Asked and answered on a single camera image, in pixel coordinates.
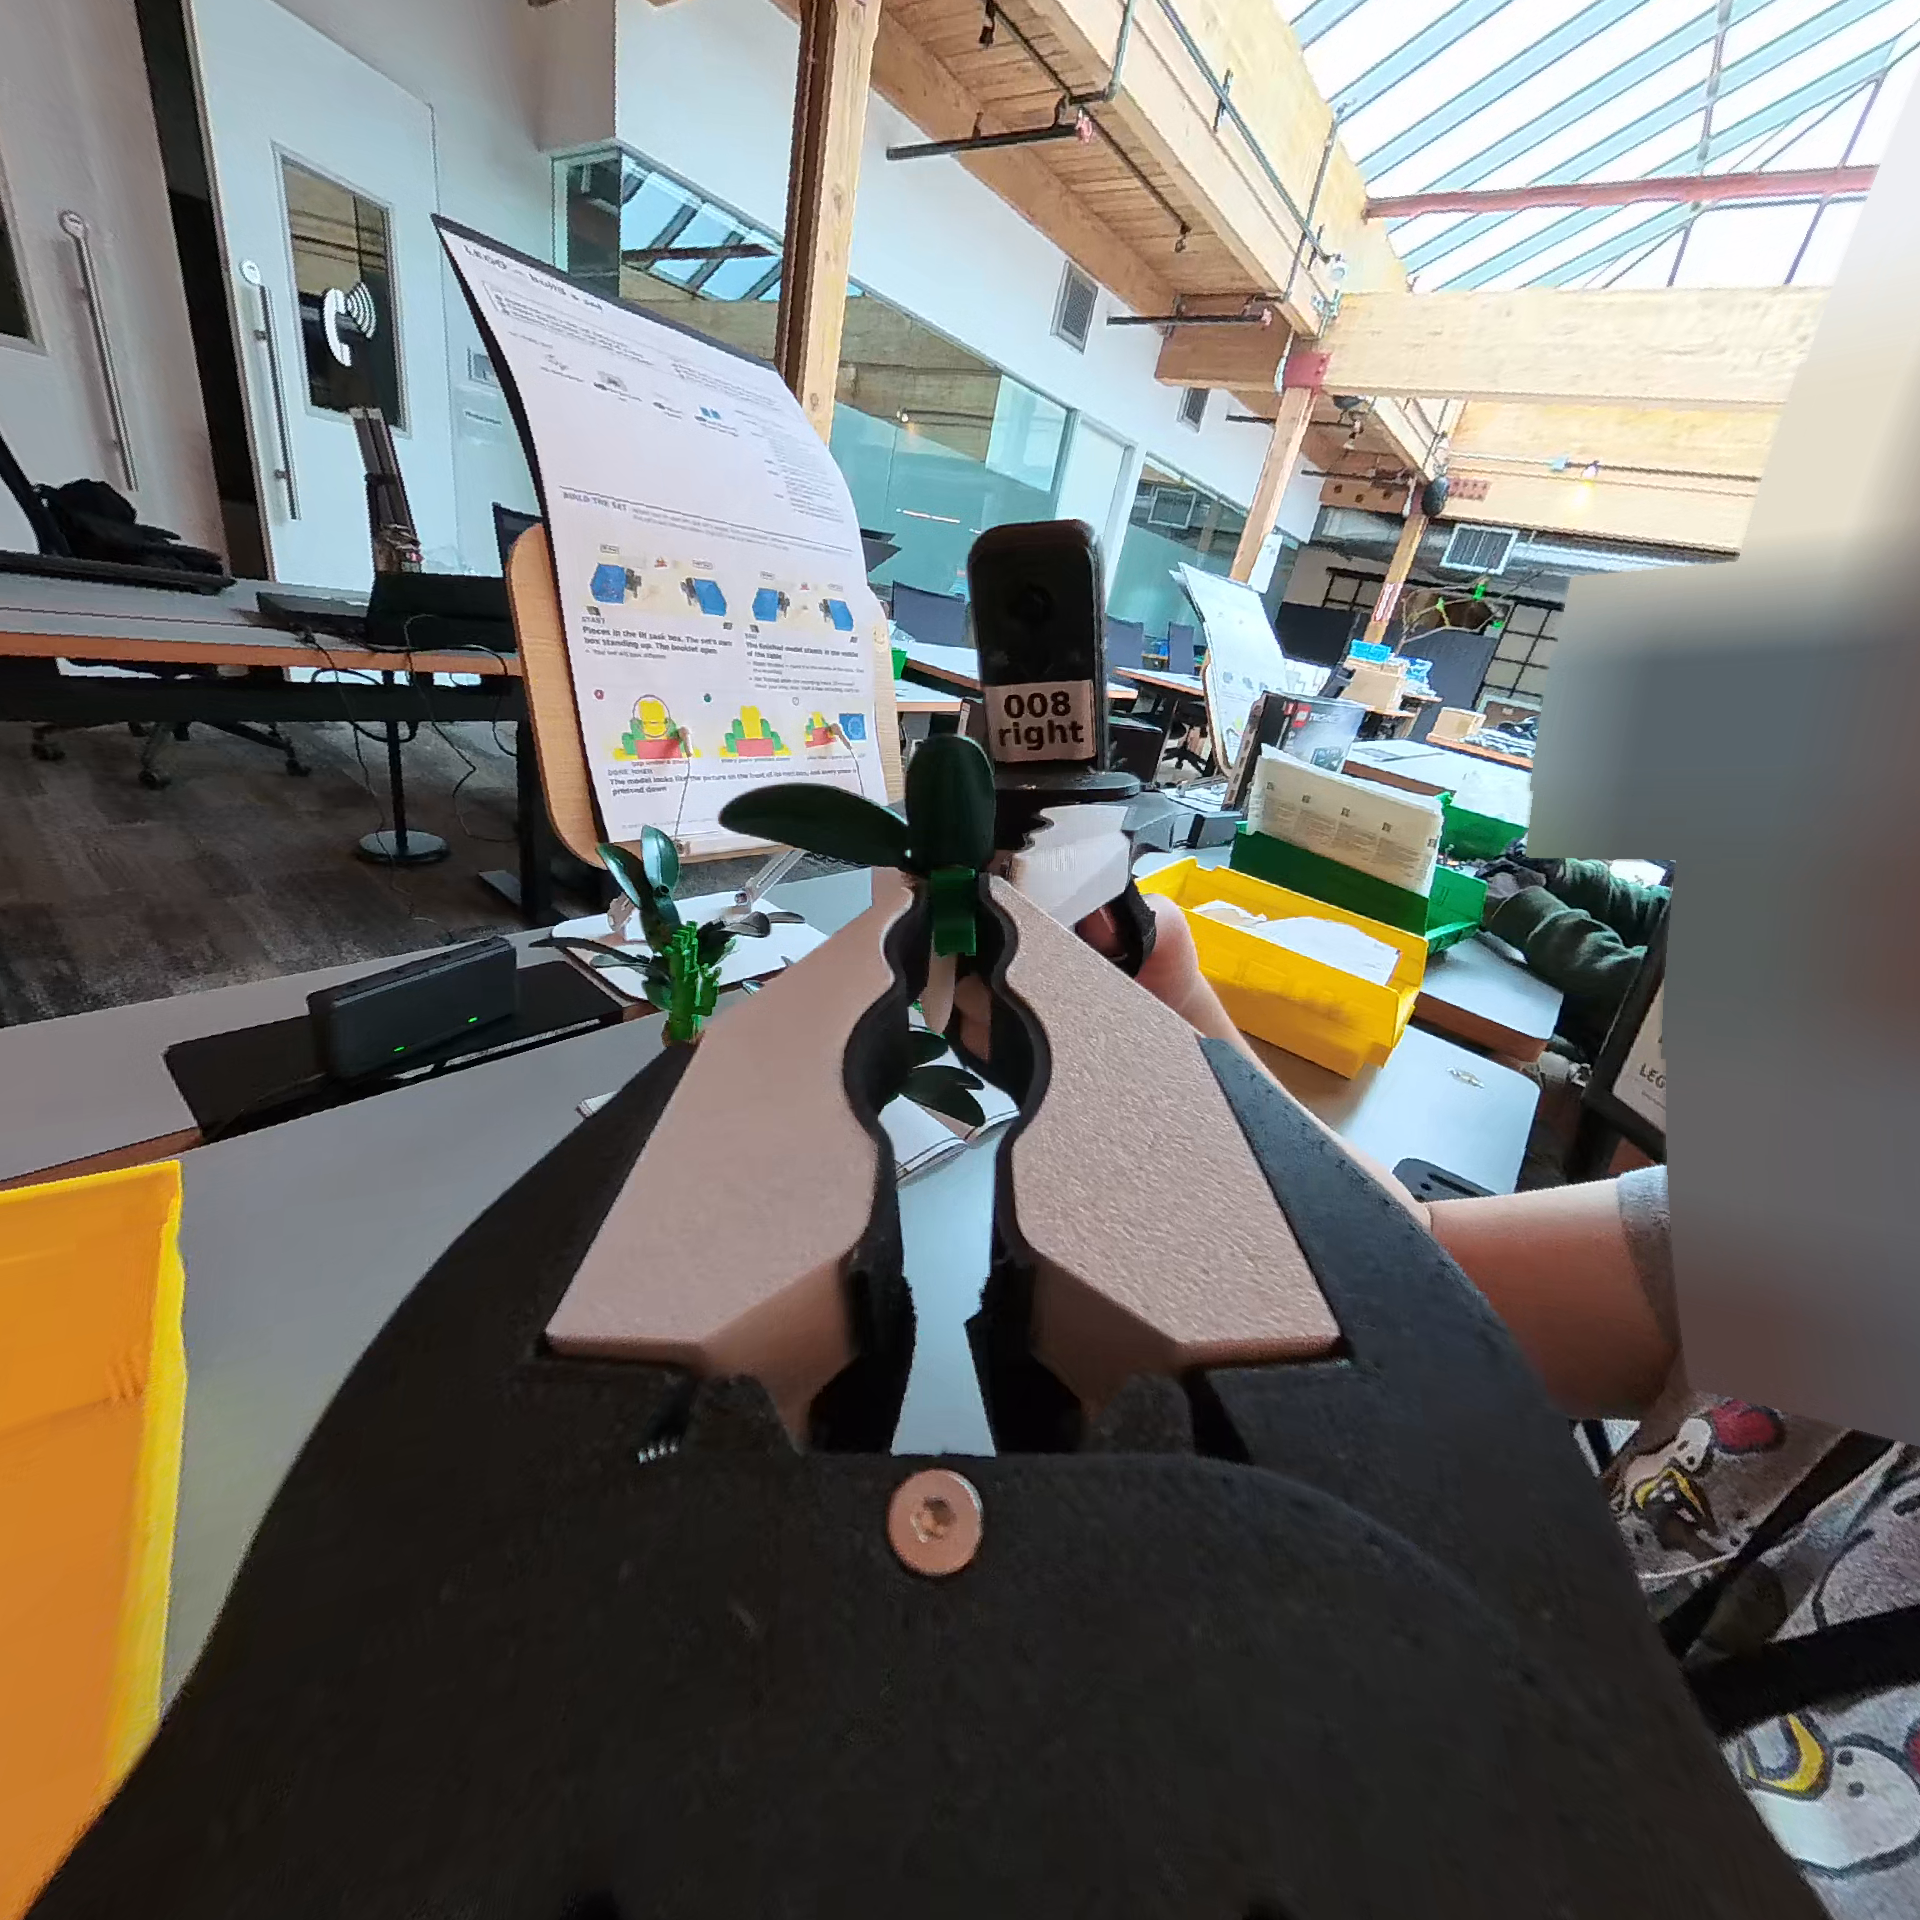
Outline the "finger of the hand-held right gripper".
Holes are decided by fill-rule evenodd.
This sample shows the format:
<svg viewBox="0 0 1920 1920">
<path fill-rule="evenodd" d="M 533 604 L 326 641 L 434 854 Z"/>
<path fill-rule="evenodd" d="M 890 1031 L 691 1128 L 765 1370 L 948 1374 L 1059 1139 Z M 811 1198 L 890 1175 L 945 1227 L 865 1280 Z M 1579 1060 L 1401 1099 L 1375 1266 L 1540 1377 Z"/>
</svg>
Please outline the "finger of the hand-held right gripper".
<svg viewBox="0 0 1920 1920">
<path fill-rule="evenodd" d="M 1125 810 L 1043 810 L 1009 854 L 1009 883 L 1063 928 L 1078 928 L 1131 883 L 1125 816 Z"/>
</svg>

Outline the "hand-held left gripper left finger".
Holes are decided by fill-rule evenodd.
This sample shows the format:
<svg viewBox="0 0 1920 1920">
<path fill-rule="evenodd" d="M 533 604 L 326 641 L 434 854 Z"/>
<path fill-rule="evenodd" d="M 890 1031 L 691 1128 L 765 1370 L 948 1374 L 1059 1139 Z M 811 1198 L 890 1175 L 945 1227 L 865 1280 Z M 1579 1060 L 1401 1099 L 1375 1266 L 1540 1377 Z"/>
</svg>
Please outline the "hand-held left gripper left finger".
<svg viewBox="0 0 1920 1920">
<path fill-rule="evenodd" d="M 709 1027 L 546 1323 L 567 1359 L 748 1377 L 795 1441 L 884 1449 L 915 1352 L 897 1152 L 922 900 L 901 879 Z"/>
</svg>

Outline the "green lego leaf sprig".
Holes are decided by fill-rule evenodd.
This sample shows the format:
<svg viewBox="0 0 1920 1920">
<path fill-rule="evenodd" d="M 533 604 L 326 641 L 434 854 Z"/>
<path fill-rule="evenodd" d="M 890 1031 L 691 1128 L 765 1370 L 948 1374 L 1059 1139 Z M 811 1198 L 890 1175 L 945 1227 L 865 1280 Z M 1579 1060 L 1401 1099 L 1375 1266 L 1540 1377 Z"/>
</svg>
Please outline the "green lego leaf sprig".
<svg viewBox="0 0 1920 1920">
<path fill-rule="evenodd" d="M 975 953 L 979 880 L 996 850 L 996 787 L 971 739 L 922 743 L 903 774 L 903 814 L 828 782 L 798 780 L 732 798 L 715 820 L 750 840 L 918 880 L 933 953 Z"/>
</svg>

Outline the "green lego bamboo plant model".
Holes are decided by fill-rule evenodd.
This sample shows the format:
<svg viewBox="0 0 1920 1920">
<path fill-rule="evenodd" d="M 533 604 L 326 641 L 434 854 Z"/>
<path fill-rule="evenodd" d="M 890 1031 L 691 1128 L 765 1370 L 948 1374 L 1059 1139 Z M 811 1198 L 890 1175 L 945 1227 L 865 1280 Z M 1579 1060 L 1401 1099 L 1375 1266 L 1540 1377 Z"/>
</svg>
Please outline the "green lego bamboo plant model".
<svg viewBox="0 0 1920 1920">
<path fill-rule="evenodd" d="M 658 827 L 639 830 L 639 847 L 599 844 L 601 866 L 617 895 L 607 908 L 613 943 L 548 932 L 542 947 L 564 951 L 590 969 L 639 975 L 639 996 L 663 1016 L 669 1046 L 695 1046 L 715 1010 L 723 966 L 743 939 L 764 939 L 779 926 L 798 926 L 790 910 L 727 906 L 715 919 L 695 924 L 674 890 L 681 875 L 676 842 Z"/>
</svg>

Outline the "person's right forearm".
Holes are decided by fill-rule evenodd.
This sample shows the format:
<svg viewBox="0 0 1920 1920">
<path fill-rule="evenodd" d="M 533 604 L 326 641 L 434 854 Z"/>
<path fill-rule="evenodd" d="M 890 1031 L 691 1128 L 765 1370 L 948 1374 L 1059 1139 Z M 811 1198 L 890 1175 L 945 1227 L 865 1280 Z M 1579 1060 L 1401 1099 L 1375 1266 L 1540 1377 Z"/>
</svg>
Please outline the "person's right forearm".
<svg viewBox="0 0 1920 1920">
<path fill-rule="evenodd" d="M 1638 1420 L 1682 1378 L 1667 1169 L 1429 1204 L 1335 1152 L 1446 1250 L 1566 1416 Z"/>
</svg>

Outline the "lego instruction booklet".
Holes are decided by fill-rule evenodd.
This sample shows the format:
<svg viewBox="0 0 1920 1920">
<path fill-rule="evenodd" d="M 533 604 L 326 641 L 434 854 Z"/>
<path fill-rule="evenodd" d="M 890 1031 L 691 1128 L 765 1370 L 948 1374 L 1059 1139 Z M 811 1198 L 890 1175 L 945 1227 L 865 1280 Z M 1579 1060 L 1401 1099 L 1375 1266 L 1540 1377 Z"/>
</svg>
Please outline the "lego instruction booklet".
<svg viewBox="0 0 1920 1920">
<path fill-rule="evenodd" d="M 847 1088 L 851 1050 L 855 1088 Z M 649 1190 L 697 1184 L 709 1193 L 788 1193 L 828 1180 L 869 1193 L 877 1161 L 918 1171 L 1015 1116 L 1002 1095 L 975 1086 L 975 1071 L 962 1071 L 961 1094 L 974 1103 L 966 1116 L 948 1120 L 908 1098 L 906 1119 L 891 1120 L 898 1095 L 874 1095 L 874 1088 L 898 1051 L 909 1073 L 956 1065 L 948 1041 L 918 1022 L 882 1024 L 855 1047 L 847 1031 L 810 1041 L 795 1027 L 765 1024 L 738 1009 L 691 1055 L 633 1180 Z"/>
</svg>

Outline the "person's right hand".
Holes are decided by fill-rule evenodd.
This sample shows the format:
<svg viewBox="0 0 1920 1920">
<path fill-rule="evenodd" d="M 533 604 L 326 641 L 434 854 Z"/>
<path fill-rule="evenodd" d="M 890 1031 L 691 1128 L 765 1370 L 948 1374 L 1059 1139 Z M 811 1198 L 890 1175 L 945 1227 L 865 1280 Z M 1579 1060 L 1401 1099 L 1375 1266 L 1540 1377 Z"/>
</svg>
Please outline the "person's right hand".
<svg viewBox="0 0 1920 1920">
<path fill-rule="evenodd" d="M 1250 1065 L 1262 1068 L 1265 1063 L 1255 1047 L 1236 1030 L 1236 1022 L 1204 979 L 1181 908 L 1163 896 L 1143 896 L 1143 908 L 1151 919 L 1155 939 L 1135 969 L 1135 984 L 1151 992 L 1173 1016 L 1189 1022 L 1201 1039 L 1223 1043 Z"/>
</svg>

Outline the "curved white poster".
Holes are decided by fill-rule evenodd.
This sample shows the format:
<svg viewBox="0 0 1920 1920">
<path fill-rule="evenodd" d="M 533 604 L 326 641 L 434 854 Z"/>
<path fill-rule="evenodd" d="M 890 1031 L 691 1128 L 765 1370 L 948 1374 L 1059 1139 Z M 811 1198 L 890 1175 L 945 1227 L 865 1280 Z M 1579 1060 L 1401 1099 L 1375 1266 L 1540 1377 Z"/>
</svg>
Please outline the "curved white poster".
<svg viewBox="0 0 1920 1920">
<path fill-rule="evenodd" d="M 1201 675 L 1207 724 L 1217 761 L 1229 768 L 1255 700 L 1297 692 L 1297 675 L 1255 587 L 1187 562 L 1173 569 L 1173 578 L 1198 618 L 1207 652 Z"/>
</svg>

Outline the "yellow plastic parts bin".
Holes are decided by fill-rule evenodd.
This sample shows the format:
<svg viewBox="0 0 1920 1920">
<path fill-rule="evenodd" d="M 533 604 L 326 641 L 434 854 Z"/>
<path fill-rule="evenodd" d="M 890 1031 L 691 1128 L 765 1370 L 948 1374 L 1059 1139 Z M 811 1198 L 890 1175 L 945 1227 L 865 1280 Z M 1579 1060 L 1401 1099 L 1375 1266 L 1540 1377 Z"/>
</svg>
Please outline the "yellow plastic parts bin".
<svg viewBox="0 0 1920 1920">
<path fill-rule="evenodd" d="M 3 1196 L 3 1915 L 159 1721 L 185 1428 L 175 1161 Z"/>
<path fill-rule="evenodd" d="M 1429 963 L 1425 938 L 1297 896 L 1229 866 L 1209 870 L 1194 857 L 1140 875 L 1135 888 L 1143 896 L 1163 896 L 1181 908 L 1201 969 L 1246 1036 L 1341 1076 L 1383 1065 L 1401 1043 L 1425 987 Z M 1332 971 L 1289 951 L 1189 919 L 1191 910 L 1217 899 L 1273 919 L 1343 922 L 1393 943 L 1403 958 L 1386 985 Z"/>
</svg>

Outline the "green plastic bin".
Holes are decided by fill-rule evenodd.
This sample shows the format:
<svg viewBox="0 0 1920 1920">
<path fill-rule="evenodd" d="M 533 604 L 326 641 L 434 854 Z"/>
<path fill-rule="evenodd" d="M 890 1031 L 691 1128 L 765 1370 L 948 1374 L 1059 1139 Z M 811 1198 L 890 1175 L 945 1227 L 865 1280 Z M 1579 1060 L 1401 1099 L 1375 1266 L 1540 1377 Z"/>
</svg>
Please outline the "green plastic bin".
<svg viewBox="0 0 1920 1920">
<path fill-rule="evenodd" d="M 1449 865 L 1437 865 L 1429 891 L 1414 895 L 1329 856 L 1255 832 L 1246 823 L 1233 844 L 1233 870 L 1321 906 L 1420 936 L 1429 956 L 1468 943 L 1482 928 L 1486 910 L 1486 883 Z"/>
</svg>

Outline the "wooden poster board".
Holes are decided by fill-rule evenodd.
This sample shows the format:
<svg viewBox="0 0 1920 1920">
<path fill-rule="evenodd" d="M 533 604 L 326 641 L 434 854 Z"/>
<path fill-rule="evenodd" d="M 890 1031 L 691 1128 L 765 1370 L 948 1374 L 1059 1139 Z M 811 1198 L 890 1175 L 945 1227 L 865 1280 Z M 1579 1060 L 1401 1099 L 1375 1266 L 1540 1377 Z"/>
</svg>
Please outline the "wooden poster board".
<svg viewBox="0 0 1920 1920">
<path fill-rule="evenodd" d="M 533 739 L 543 816 L 558 844 L 571 857 L 604 872 L 599 856 L 604 832 L 569 675 L 558 572 L 546 528 L 540 520 L 513 545 L 503 578 L 519 652 L 519 681 L 525 705 L 523 724 Z M 893 684 L 877 686 L 875 713 L 884 800 L 901 802 L 906 774 Z M 692 866 L 774 850 L 774 844 L 740 840 L 738 835 L 691 842 L 681 830 L 674 830 L 674 835 L 681 859 Z"/>
</svg>

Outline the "black laptop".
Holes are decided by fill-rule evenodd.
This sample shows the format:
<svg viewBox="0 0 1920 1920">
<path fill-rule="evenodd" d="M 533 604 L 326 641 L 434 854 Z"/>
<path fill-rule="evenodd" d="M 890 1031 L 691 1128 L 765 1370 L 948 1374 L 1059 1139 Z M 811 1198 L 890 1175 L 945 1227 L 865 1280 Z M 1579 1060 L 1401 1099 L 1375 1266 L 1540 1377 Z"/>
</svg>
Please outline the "black laptop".
<svg viewBox="0 0 1920 1920">
<path fill-rule="evenodd" d="M 257 612 L 286 634 L 382 655 L 517 652 L 507 586 L 498 576 L 391 572 L 375 576 L 365 596 L 268 586 L 257 592 Z"/>
</svg>

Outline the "person's printed shirt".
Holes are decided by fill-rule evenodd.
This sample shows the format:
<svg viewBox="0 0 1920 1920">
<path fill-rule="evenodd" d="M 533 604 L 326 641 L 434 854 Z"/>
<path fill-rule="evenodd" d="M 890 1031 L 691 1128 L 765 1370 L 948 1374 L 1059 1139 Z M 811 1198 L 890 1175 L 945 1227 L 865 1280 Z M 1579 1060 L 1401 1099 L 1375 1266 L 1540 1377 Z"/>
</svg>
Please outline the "person's printed shirt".
<svg viewBox="0 0 1920 1920">
<path fill-rule="evenodd" d="M 1682 1374 L 1602 1481 L 1770 1835 L 1829 1915 L 1918 1915 L 1916 1448 Z"/>
</svg>

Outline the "white door with window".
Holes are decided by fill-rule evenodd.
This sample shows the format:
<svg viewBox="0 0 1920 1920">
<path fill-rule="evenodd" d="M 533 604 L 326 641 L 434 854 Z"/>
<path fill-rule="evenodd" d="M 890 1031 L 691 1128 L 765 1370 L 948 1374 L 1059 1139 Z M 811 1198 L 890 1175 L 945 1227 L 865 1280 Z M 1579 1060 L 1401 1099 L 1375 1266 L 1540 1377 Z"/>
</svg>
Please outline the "white door with window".
<svg viewBox="0 0 1920 1920">
<path fill-rule="evenodd" d="M 269 576 L 365 587 L 354 415 L 458 547 L 433 110 L 279 6 L 185 6 Z"/>
</svg>

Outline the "wooden desk with black frame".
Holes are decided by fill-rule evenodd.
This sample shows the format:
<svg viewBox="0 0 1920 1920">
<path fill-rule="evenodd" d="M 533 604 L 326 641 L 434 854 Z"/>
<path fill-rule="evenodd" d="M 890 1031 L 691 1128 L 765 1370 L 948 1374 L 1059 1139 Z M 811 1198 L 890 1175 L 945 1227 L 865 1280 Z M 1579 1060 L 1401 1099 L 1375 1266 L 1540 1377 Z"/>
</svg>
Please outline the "wooden desk with black frame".
<svg viewBox="0 0 1920 1920">
<path fill-rule="evenodd" d="M 517 652 L 382 655 L 260 620 L 257 592 L 286 584 L 217 584 L 159 568 L 111 575 L 35 556 L 25 562 L 25 572 L 5 572 L 5 721 L 29 728 L 37 761 L 60 761 L 67 735 L 126 728 L 139 735 L 137 780 L 162 788 L 166 743 L 203 728 L 274 753 L 292 778 L 303 778 L 290 728 L 341 722 L 356 747 L 370 737 L 387 758 L 387 782 L 370 788 L 385 808 L 382 827 L 362 840 L 356 856 L 398 872 L 449 856 L 437 835 L 409 819 L 404 743 L 450 724 L 514 722 L 519 872 L 486 874 L 485 886 L 514 903 L 523 924 L 548 922 L 554 888 L 542 865 Z"/>
</svg>

